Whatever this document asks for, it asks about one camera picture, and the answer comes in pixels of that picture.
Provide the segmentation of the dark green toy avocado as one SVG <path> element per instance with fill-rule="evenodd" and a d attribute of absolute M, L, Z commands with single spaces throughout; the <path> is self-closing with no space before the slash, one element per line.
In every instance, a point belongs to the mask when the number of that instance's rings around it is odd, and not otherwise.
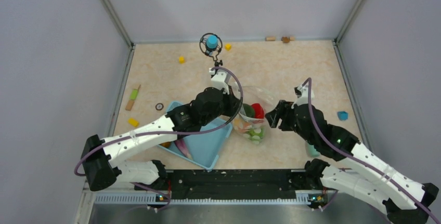
<path fill-rule="evenodd" d="M 243 113 L 242 113 L 243 118 L 247 121 L 254 120 L 253 118 L 254 110 L 252 109 L 251 105 L 244 103 L 242 107 L 243 107 Z"/>

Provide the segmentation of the orange toy peach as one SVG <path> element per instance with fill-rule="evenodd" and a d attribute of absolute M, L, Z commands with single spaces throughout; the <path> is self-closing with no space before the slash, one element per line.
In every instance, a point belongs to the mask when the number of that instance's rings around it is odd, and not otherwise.
<path fill-rule="evenodd" d="M 252 124 L 241 118 L 236 118 L 233 120 L 233 127 L 240 133 L 246 133 L 252 128 Z"/>

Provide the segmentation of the red toy bell pepper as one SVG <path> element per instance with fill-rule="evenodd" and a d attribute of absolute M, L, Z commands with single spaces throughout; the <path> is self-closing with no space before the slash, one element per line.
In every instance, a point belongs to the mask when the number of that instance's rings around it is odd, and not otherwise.
<path fill-rule="evenodd" d="M 255 119 L 264 119 L 265 118 L 265 110 L 259 103 L 253 103 L 251 105 L 252 109 L 254 110 L 254 116 Z"/>

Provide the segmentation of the blue perforated plastic basket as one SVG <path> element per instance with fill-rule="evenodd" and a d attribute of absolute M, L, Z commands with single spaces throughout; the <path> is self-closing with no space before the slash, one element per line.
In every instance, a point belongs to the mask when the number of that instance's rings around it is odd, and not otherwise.
<path fill-rule="evenodd" d="M 210 172 L 215 167 L 223 144 L 229 138 L 233 129 L 231 123 L 226 125 L 225 122 L 225 120 L 218 117 L 203 126 L 201 130 L 210 130 L 219 126 L 222 126 L 222 128 L 207 134 L 191 135 L 184 138 L 192 159 L 186 158 L 175 144 L 171 144 L 168 148 L 163 146 L 159 146 L 159 148 Z"/>

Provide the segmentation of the clear polka dot zip bag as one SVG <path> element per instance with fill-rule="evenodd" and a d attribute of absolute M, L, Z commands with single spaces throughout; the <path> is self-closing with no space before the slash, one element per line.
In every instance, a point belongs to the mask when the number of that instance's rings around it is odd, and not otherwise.
<path fill-rule="evenodd" d="M 265 140 L 269 123 L 265 114 L 276 106 L 278 100 L 271 91 L 259 86 L 243 86 L 243 103 L 233 120 L 233 128 L 242 138 L 253 144 Z"/>

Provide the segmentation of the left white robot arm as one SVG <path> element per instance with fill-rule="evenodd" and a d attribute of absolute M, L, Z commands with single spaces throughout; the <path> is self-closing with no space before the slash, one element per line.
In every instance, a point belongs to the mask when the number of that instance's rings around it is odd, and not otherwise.
<path fill-rule="evenodd" d="M 122 163 L 126 159 L 165 142 L 206 134 L 201 128 L 221 115 L 229 118 L 229 124 L 242 103 L 243 92 L 237 98 L 231 87 L 227 91 L 208 87 L 190 103 L 177 106 L 140 128 L 102 139 L 92 135 L 85 141 L 74 173 L 85 177 L 92 191 L 106 189 L 123 176 Z"/>

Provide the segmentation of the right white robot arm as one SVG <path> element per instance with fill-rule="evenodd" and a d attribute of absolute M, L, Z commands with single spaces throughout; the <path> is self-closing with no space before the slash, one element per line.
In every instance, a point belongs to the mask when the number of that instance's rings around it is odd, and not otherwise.
<path fill-rule="evenodd" d="M 427 223 L 429 219 L 440 223 L 430 211 L 439 193 L 436 185 L 398 172 L 350 131 L 329 124 L 312 104 L 281 100 L 265 117 L 272 128 L 295 132 L 321 155 L 357 172 L 354 176 L 313 159 L 305 165 L 305 182 L 310 188 L 323 186 L 351 195 L 385 214 L 391 223 Z"/>

